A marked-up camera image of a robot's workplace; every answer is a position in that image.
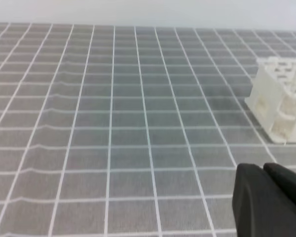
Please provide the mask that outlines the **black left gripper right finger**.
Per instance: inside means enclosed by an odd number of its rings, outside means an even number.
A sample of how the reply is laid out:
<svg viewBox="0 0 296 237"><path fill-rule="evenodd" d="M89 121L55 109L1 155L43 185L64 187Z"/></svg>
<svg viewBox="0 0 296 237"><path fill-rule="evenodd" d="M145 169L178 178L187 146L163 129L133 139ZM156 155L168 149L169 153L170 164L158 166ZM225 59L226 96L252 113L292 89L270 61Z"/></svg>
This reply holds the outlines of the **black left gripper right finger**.
<svg viewBox="0 0 296 237"><path fill-rule="evenodd" d="M296 173L277 163L265 163L263 169L296 205Z"/></svg>

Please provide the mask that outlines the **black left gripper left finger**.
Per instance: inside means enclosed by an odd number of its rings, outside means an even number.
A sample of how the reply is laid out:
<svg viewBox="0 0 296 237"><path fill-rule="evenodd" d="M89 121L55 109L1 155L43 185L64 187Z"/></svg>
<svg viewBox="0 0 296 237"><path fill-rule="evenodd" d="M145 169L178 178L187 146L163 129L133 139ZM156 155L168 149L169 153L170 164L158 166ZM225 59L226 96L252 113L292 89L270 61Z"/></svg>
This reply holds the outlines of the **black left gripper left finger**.
<svg viewBox="0 0 296 237"><path fill-rule="evenodd" d="M237 166L232 210L239 237L296 237L296 205L263 167Z"/></svg>

